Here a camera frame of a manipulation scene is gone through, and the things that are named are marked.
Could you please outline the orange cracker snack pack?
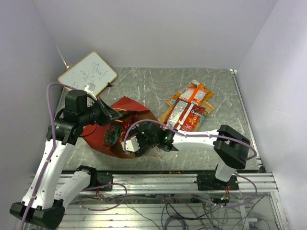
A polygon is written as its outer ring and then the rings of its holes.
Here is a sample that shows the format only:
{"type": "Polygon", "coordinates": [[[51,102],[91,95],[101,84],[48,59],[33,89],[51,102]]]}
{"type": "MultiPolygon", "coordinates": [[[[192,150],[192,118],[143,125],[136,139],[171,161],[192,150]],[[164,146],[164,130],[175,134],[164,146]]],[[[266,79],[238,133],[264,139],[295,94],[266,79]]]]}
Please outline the orange cracker snack pack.
{"type": "Polygon", "coordinates": [[[207,91],[203,87],[188,87],[179,96],[179,99],[193,103],[195,105],[201,105],[201,102],[205,98],[206,94],[207,91]]]}

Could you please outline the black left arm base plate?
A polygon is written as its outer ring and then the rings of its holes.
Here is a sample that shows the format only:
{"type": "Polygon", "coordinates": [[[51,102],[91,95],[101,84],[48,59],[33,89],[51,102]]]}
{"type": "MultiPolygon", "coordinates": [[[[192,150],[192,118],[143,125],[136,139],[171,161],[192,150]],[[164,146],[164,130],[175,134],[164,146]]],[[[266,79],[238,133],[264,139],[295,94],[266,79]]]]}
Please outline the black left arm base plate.
{"type": "Polygon", "coordinates": [[[107,173],[98,172],[96,169],[78,170],[71,178],[73,188],[79,191],[111,191],[113,188],[113,176],[107,173]]]}

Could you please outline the teal candy snack pack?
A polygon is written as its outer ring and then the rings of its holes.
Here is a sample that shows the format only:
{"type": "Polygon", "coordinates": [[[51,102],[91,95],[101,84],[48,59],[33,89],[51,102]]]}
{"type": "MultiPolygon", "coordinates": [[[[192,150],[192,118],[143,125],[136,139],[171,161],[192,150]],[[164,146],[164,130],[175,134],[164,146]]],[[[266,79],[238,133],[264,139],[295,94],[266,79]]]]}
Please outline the teal candy snack pack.
{"type": "Polygon", "coordinates": [[[119,130],[120,130],[120,126],[116,124],[111,125],[107,129],[105,138],[104,138],[104,146],[107,149],[110,149],[111,147],[113,147],[113,145],[117,142],[119,130]]]}

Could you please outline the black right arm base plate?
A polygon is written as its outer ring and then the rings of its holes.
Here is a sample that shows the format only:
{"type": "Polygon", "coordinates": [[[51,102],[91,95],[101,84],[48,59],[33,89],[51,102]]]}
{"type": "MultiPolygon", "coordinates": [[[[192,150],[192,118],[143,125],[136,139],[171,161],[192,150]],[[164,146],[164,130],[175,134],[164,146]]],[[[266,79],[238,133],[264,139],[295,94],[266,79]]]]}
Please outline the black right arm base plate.
{"type": "Polygon", "coordinates": [[[228,182],[223,182],[215,178],[215,171],[201,171],[197,174],[194,183],[199,191],[226,191],[227,188],[236,191],[239,189],[235,175],[232,175],[228,182]]]}

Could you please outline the red foil snack pack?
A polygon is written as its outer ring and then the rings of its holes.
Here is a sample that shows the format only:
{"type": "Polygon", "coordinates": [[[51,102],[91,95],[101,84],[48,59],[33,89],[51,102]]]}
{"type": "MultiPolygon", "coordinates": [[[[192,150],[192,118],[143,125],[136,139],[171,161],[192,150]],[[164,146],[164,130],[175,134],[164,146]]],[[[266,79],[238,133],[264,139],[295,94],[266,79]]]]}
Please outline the red foil snack pack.
{"type": "Polygon", "coordinates": [[[122,117],[115,119],[112,123],[119,129],[118,134],[123,136],[126,134],[131,125],[137,121],[135,111],[121,111],[122,117]]]}

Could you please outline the red paper bag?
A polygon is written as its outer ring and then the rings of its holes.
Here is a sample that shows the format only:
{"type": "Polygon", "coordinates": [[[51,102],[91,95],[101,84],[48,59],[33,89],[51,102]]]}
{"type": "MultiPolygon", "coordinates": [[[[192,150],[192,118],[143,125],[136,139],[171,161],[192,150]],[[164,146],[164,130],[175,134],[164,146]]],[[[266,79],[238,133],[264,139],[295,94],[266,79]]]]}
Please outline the red paper bag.
{"type": "MultiPolygon", "coordinates": [[[[121,112],[121,111],[135,111],[137,121],[143,120],[143,119],[151,119],[151,120],[157,120],[155,115],[150,111],[149,108],[141,105],[139,102],[128,98],[126,96],[120,98],[117,102],[111,105],[111,108],[114,110],[121,112]]],[[[113,125],[112,121],[108,123],[106,126],[99,126],[99,125],[87,125],[84,128],[84,131],[81,135],[81,137],[84,139],[84,141],[94,150],[101,152],[103,154],[120,158],[120,159],[133,159],[137,158],[135,153],[132,153],[131,155],[127,155],[123,148],[121,143],[124,141],[125,134],[123,136],[120,136],[118,134],[117,142],[111,147],[110,149],[107,149],[104,146],[104,138],[107,129],[113,125]]]]}

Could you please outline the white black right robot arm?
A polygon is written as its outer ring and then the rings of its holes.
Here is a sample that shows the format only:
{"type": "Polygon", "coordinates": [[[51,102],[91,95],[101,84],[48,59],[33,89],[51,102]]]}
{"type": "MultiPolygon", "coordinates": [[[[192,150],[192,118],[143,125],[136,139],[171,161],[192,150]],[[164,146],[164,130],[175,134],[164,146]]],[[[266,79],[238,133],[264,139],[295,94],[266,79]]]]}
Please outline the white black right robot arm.
{"type": "Polygon", "coordinates": [[[212,186],[218,190],[228,185],[235,171],[245,169],[250,150],[250,140],[228,125],[211,131],[193,132],[145,121],[137,128],[136,140],[140,148],[158,147],[166,152],[214,150],[221,158],[211,178],[212,186]]]}

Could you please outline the orange chip bag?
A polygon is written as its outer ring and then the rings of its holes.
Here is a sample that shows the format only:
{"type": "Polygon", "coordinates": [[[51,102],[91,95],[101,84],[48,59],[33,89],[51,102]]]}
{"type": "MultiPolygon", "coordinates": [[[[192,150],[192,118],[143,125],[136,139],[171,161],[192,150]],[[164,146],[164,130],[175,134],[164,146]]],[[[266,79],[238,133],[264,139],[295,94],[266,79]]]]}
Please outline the orange chip bag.
{"type": "Polygon", "coordinates": [[[207,102],[213,95],[214,93],[204,83],[193,79],[185,89],[166,100],[166,104],[172,106],[177,99],[181,99],[200,106],[202,102],[207,102]]]}

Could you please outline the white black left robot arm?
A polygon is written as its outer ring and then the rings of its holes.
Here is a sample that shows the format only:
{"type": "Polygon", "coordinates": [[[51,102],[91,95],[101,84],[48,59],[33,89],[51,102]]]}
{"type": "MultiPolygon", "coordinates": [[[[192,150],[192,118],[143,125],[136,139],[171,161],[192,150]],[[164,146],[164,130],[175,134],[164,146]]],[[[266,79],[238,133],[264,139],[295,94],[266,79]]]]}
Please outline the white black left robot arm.
{"type": "Polygon", "coordinates": [[[45,150],[33,182],[22,201],[15,202],[10,213],[25,223],[55,230],[67,205],[83,190],[97,187],[97,170],[80,166],[60,188],[58,180],[67,156],[88,125],[106,126],[122,114],[84,90],[71,90],[65,106],[48,128],[45,150]]]}

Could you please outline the yellow chip bag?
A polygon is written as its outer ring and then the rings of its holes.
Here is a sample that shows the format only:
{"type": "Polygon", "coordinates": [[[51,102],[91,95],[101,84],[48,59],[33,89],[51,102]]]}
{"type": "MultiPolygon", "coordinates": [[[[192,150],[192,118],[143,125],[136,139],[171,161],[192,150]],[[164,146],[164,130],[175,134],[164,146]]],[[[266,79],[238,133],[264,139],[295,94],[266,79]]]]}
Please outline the yellow chip bag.
{"type": "MultiPolygon", "coordinates": [[[[158,119],[160,122],[164,123],[166,116],[167,116],[168,112],[170,112],[172,106],[170,106],[167,109],[167,111],[158,119]]],[[[205,118],[214,110],[214,107],[208,102],[202,102],[200,106],[205,108],[205,112],[204,112],[203,117],[200,119],[199,123],[196,126],[196,131],[199,129],[200,125],[204,122],[205,118]]]]}

